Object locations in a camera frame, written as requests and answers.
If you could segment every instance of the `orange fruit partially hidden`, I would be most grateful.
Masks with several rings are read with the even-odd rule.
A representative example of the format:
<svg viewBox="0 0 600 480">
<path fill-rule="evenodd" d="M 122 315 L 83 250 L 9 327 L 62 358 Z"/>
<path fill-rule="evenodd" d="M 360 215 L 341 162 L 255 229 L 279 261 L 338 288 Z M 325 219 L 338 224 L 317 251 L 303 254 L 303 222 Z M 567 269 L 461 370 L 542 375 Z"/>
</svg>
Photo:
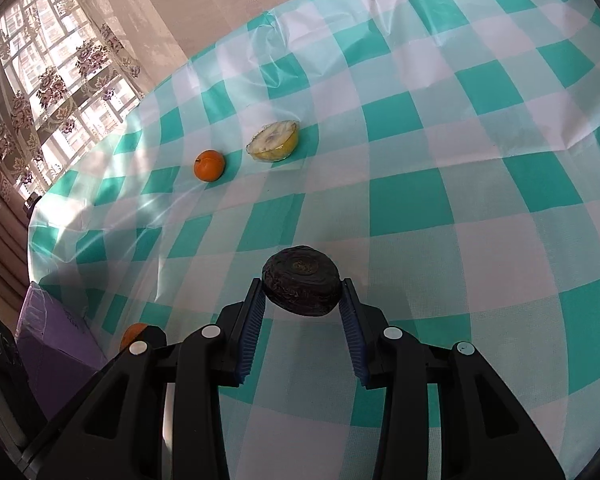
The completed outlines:
<svg viewBox="0 0 600 480">
<path fill-rule="evenodd" d="M 203 182 L 213 182 L 220 178 L 224 171 L 224 156 L 215 150 L 206 150 L 193 163 L 193 174 Z"/>
<path fill-rule="evenodd" d="M 127 328 L 125 333 L 122 335 L 122 341 L 120 341 L 120 351 L 122 352 L 126 347 L 128 347 L 134 341 L 134 339 L 140 335 L 142 330 L 147 327 L 147 323 L 133 323 L 133 325 Z"/>
</svg>

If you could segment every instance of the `floral curtain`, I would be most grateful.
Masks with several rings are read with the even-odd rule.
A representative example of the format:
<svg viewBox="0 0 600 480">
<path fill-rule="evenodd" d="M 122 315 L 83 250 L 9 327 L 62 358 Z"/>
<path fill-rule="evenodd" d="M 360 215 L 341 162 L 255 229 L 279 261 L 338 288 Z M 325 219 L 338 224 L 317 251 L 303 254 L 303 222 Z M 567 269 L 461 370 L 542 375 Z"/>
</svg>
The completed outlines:
<svg viewBox="0 0 600 480">
<path fill-rule="evenodd" d="M 24 200 L 0 170 L 0 297 L 16 312 L 29 285 Z"/>
<path fill-rule="evenodd" d="M 3 11 L 0 167 L 17 187 L 45 192 L 144 95 L 141 68 L 88 0 L 11 0 Z M 101 127 L 88 117 L 94 98 L 115 116 Z"/>
<path fill-rule="evenodd" d="M 151 0 L 87 0 L 90 13 L 103 18 L 142 71 L 134 79 L 144 92 L 187 62 L 186 54 Z"/>
</svg>

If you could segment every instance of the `cut fruit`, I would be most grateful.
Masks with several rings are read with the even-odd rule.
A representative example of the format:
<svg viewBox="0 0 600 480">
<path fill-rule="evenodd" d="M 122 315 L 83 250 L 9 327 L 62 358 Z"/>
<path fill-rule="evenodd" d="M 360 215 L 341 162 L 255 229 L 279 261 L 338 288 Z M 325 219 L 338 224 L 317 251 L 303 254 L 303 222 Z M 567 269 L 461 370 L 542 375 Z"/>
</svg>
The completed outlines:
<svg viewBox="0 0 600 480">
<path fill-rule="evenodd" d="M 298 145 L 298 123 L 280 121 L 268 124 L 247 145 L 247 153 L 256 160 L 277 162 L 287 158 Z"/>
</svg>

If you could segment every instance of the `checkered tablecloth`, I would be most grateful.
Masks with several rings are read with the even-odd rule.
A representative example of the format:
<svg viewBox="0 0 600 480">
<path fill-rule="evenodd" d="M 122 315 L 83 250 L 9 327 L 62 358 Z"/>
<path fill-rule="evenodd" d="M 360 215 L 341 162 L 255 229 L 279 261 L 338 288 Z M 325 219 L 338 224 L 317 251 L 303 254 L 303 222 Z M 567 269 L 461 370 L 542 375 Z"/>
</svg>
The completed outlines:
<svg viewBox="0 0 600 480">
<path fill-rule="evenodd" d="M 244 147 L 295 119 L 282 162 Z M 30 275 L 115 354 L 244 298 L 286 246 L 328 254 L 421 341 L 472 341 L 568 478 L 600 446 L 600 10 L 592 0 L 291 0 L 147 95 L 39 202 Z M 225 154 L 215 183 L 197 154 Z M 267 306 L 253 371 L 223 389 L 238 480 L 371 478 L 383 391 L 337 311 Z M 440 418 L 430 392 L 432 478 Z"/>
</svg>

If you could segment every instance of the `table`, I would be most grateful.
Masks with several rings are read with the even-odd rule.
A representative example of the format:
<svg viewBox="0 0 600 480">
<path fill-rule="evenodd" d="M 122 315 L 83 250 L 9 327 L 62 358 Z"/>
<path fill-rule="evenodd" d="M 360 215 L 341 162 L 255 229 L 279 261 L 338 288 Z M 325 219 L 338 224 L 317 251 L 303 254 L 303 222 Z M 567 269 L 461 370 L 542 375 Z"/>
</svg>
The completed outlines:
<svg viewBox="0 0 600 480">
<path fill-rule="evenodd" d="M 282 162 L 244 146 L 295 119 Z M 190 167 L 224 153 L 212 184 Z M 307 244 L 421 341 L 473 342 L 574 478 L 600 445 L 600 10 L 592 0 L 291 0 L 147 95 L 36 207 L 30 275 L 109 356 L 171 342 Z M 370 478 L 382 391 L 337 312 L 267 306 L 223 389 L 236 479 Z M 430 392 L 431 475 L 440 420 Z"/>
</svg>

